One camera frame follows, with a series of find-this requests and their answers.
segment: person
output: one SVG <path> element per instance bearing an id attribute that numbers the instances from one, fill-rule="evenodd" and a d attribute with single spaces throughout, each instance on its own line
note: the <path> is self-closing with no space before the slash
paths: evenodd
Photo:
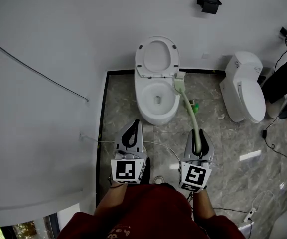
<path id="1" fill-rule="evenodd" d="M 266 80 L 262 92 L 271 104 L 287 93 L 287 62 Z"/>
<path id="2" fill-rule="evenodd" d="M 206 189 L 194 193 L 193 221 L 184 195 L 160 176 L 149 185 L 148 161 L 141 184 L 112 183 L 94 215 L 76 213 L 58 239 L 244 239 L 232 221 L 216 215 Z"/>

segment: white wall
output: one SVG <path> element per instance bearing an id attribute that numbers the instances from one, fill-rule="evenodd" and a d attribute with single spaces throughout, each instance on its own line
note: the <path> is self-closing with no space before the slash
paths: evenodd
<path id="1" fill-rule="evenodd" d="M 171 38 L 182 68 L 220 68 L 221 55 L 256 53 L 265 66 L 285 51 L 276 35 L 287 27 L 287 0 L 220 0 L 216 15 L 195 0 L 75 0 L 101 69 L 133 68 L 134 53 L 154 35 Z M 209 53 L 210 59 L 201 59 Z"/>
<path id="2" fill-rule="evenodd" d="M 0 52 L 0 226 L 94 201 L 104 72 L 72 0 L 0 0 L 0 45 L 88 104 Z"/>

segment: toilet tank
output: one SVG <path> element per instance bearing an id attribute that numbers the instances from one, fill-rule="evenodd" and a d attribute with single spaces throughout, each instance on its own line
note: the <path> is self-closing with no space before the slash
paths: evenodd
<path id="1" fill-rule="evenodd" d="M 232 56 L 225 73 L 231 81 L 237 78 L 257 81 L 262 68 L 262 63 L 256 55 L 247 51 L 238 51 Z"/>

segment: sneaker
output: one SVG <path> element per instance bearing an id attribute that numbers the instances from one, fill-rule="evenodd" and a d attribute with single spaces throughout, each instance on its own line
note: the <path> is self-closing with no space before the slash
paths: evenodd
<path id="1" fill-rule="evenodd" d="M 164 179 L 161 176 L 155 177 L 152 184 L 161 184 L 164 183 Z"/>

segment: toilet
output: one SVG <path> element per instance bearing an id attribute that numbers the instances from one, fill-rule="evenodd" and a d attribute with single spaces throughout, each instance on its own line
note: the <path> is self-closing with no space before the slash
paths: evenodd
<path id="1" fill-rule="evenodd" d="M 259 123 L 263 120 L 265 100 L 257 83 L 262 67 L 256 55 L 245 51 L 236 52 L 228 63 L 220 89 L 232 121 Z"/>
<path id="2" fill-rule="evenodd" d="M 151 37 L 138 46 L 135 61 L 136 99 L 142 117 L 153 125 L 168 123 L 180 100 L 173 86 L 180 65 L 176 45 L 165 37 Z"/>

